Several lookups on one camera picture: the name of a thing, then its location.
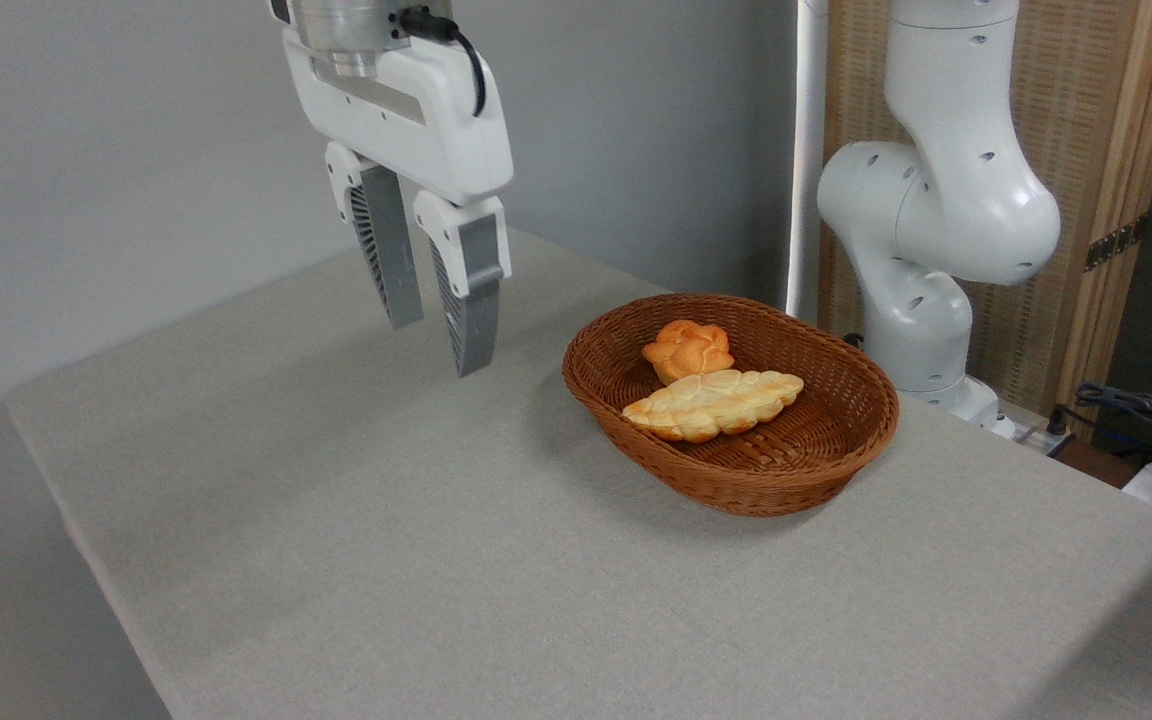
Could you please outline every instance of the wicker basket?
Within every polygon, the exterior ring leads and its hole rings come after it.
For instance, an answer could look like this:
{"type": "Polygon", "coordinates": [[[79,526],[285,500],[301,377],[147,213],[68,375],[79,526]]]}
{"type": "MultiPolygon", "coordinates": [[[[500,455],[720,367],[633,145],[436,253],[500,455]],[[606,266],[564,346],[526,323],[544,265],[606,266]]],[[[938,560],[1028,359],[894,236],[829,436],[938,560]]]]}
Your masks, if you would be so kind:
{"type": "Polygon", "coordinates": [[[900,416],[890,381],[856,348],[723,295],[658,295],[600,316],[567,347],[563,379],[627,456],[682,495],[735,515],[786,515],[838,495],[887,446],[900,416]],[[641,350],[681,318],[725,328],[738,370],[803,378],[795,404],[748,433],[700,445],[636,429],[621,410],[662,387],[641,350]]]}

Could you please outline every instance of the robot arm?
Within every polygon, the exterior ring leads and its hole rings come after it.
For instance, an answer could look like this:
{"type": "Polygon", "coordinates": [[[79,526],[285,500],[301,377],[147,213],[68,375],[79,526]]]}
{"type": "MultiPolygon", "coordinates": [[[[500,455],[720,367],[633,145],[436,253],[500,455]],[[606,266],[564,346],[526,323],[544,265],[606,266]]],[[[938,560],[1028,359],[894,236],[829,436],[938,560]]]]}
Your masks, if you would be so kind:
{"type": "Polygon", "coordinates": [[[1020,0],[892,0],[887,104],[915,145],[858,142],[818,187],[865,304],[865,351],[902,391],[992,425],[967,377],[972,306],[952,275],[1017,285],[1056,249],[1056,200],[1011,128],[1020,0]]]}
{"type": "Polygon", "coordinates": [[[340,219],[358,236],[394,328],[422,317],[397,176],[420,184],[415,214],[463,377],[492,361],[498,283],[511,273],[495,194],[513,159],[492,70],[434,14],[445,3],[433,6],[275,0],[271,10],[288,23],[285,53],[310,123],[329,138],[340,219]]]}

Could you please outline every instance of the orange bread roll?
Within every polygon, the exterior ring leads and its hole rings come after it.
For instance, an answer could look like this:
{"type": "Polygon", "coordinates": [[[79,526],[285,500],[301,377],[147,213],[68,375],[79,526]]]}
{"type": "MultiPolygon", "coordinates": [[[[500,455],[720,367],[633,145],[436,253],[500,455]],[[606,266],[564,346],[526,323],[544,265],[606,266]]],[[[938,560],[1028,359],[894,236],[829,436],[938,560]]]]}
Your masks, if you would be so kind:
{"type": "Polygon", "coordinates": [[[643,347],[643,356],[664,384],[726,370],[735,363],[727,353],[726,331],[691,320],[675,320],[660,328],[655,342],[643,347]]]}

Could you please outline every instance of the bread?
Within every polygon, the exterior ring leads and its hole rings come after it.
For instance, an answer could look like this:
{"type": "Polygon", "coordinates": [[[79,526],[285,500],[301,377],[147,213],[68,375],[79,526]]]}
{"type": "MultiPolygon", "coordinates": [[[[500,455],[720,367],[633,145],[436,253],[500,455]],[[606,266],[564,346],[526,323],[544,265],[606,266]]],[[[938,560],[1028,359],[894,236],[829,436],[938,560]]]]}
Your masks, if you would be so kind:
{"type": "Polygon", "coordinates": [[[626,408],[626,418],[666,441],[705,442],[776,418],[803,391],[803,378],[774,370],[687,376],[626,408]]]}
{"type": "Polygon", "coordinates": [[[652,363],[660,382],[669,384],[732,367],[735,359],[727,350],[727,332],[718,325],[675,320],[660,328],[655,342],[643,347],[643,356],[652,363]]]}

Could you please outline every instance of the wooden panel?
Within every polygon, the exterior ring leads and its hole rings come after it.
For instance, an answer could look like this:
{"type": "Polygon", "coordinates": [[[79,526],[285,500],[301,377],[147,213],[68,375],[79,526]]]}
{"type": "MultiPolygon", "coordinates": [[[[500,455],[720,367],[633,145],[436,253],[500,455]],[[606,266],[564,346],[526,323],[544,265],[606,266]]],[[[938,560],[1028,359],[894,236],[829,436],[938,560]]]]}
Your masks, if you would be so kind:
{"type": "MultiPolygon", "coordinates": [[[[1094,227],[1101,236],[1143,214],[1152,195],[1152,3],[1144,3],[1137,18],[1129,60],[1132,67],[1120,96],[1111,162],[1097,200],[1094,227]]],[[[1091,279],[1093,287],[1090,293],[1079,293],[1055,401],[1068,404],[1081,382],[1105,382],[1108,378],[1135,258],[1137,250],[1130,249],[1097,268],[1091,278],[1079,280],[1085,283],[1091,279]]]]}
{"type": "MultiPolygon", "coordinates": [[[[887,12],[886,0],[832,6],[826,156],[847,142],[908,142],[882,101],[887,12]]],[[[1061,238],[1023,286],[964,283],[975,312],[968,369],[1002,397],[1045,414],[1075,377],[1108,369],[1135,255],[1085,275],[1084,263],[1089,243],[1149,205],[1152,1],[1021,3],[1011,114],[1026,158],[1060,204],[1061,238]]],[[[855,274],[824,230],[820,324],[859,332],[855,274]]]]}

